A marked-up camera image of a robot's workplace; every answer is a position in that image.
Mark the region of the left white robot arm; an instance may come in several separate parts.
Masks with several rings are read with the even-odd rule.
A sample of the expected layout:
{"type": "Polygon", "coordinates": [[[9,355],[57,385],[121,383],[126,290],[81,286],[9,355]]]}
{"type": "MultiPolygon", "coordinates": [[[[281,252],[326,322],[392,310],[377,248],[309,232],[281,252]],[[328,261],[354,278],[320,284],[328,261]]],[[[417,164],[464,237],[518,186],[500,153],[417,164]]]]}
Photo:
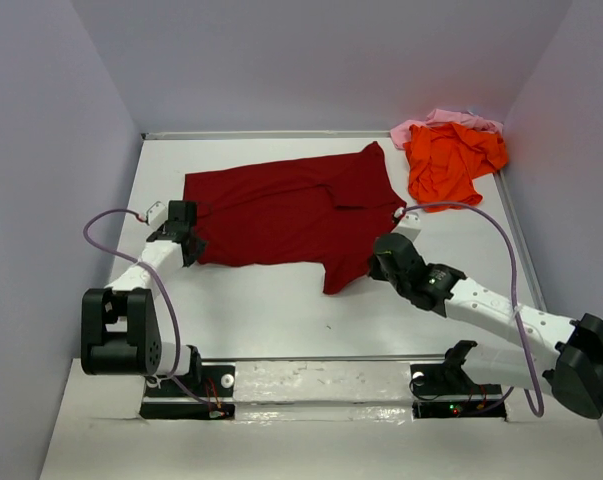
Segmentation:
{"type": "Polygon", "coordinates": [[[81,366],[88,375],[141,376],[157,383],[167,380],[176,392],[190,395],[202,383],[198,349],[182,342],[175,307],[164,280],[192,266],[206,243],[195,233],[197,204],[157,202],[144,214],[124,209],[151,229],[137,257],[95,241],[90,228],[114,214],[97,215],[83,229],[93,247],[130,263],[103,288],[85,292],[81,304],[81,366]]]}

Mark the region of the dark red t shirt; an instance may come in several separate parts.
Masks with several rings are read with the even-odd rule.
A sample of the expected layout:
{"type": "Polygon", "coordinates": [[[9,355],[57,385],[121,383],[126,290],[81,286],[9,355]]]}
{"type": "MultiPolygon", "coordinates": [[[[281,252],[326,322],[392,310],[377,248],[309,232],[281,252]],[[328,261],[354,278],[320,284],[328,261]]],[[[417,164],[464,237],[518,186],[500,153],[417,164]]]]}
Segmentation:
{"type": "Polygon", "coordinates": [[[376,142],[355,153],[189,173],[183,197],[201,207],[200,263],[318,263],[326,295],[368,273],[373,242],[406,205],[376,142]]]}

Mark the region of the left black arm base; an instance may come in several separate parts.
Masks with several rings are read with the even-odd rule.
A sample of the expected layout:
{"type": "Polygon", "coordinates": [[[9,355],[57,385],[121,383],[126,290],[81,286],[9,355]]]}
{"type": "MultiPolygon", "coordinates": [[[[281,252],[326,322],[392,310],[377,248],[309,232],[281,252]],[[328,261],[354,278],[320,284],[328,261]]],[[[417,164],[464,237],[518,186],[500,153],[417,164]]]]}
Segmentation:
{"type": "Polygon", "coordinates": [[[146,420],[233,420],[236,365],[197,359],[194,370],[145,380],[139,415],[146,420]]]}

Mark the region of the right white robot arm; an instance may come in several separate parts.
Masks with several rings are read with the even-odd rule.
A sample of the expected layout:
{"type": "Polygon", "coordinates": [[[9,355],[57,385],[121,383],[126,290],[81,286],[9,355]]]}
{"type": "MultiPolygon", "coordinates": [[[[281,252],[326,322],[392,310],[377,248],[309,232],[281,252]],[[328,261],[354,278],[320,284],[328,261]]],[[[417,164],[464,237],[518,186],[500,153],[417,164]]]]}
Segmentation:
{"type": "Polygon", "coordinates": [[[445,354],[441,379],[451,391],[498,384],[550,395],[588,419],[603,414],[603,319],[549,314],[517,304],[463,272],[423,260],[399,233],[379,237],[372,272],[414,307],[487,331],[518,347],[500,350],[460,340],[445,354]]]}

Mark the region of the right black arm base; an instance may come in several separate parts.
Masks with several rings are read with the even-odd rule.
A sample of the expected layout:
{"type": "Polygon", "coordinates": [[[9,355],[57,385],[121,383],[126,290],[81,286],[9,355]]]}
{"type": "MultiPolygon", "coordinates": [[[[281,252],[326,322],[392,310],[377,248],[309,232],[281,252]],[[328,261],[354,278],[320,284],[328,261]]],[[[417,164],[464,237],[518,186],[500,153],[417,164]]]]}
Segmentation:
{"type": "Polygon", "coordinates": [[[408,387],[415,419],[507,418],[503,391],[496,384],[477,384],[463,370],[478,344],[462,340],[438,363],[410,365],[408,387]]]}

